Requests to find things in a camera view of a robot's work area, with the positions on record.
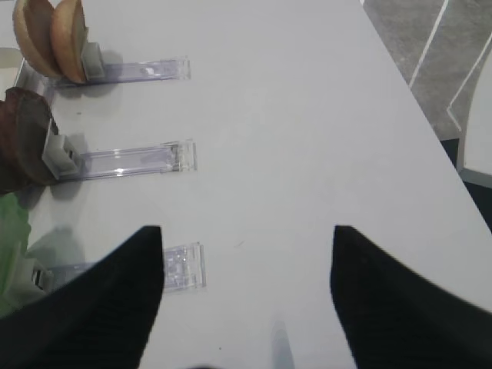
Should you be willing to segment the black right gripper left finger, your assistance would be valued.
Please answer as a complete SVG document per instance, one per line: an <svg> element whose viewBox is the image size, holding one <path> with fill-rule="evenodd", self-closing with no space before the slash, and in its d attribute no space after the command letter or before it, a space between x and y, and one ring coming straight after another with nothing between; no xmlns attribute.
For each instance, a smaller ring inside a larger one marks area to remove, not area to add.
<svg viewBox="0 0 492 369"><path fill-rule="evenodd" d="M164 291L161 228L144 226L49 296L1 320L3 368L137 368Z"/></svg>

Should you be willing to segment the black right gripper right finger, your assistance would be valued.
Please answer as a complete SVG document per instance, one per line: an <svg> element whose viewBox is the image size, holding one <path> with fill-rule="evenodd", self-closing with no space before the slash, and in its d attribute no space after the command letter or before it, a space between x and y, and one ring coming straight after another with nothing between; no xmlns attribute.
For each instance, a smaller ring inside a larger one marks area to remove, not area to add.
<svg viewBox="0 0 492 369"><path fill-rule="evenodd" d="M351 226L334 229L330 289L358 368L491 366L491 313L421 277Z"/></svg>

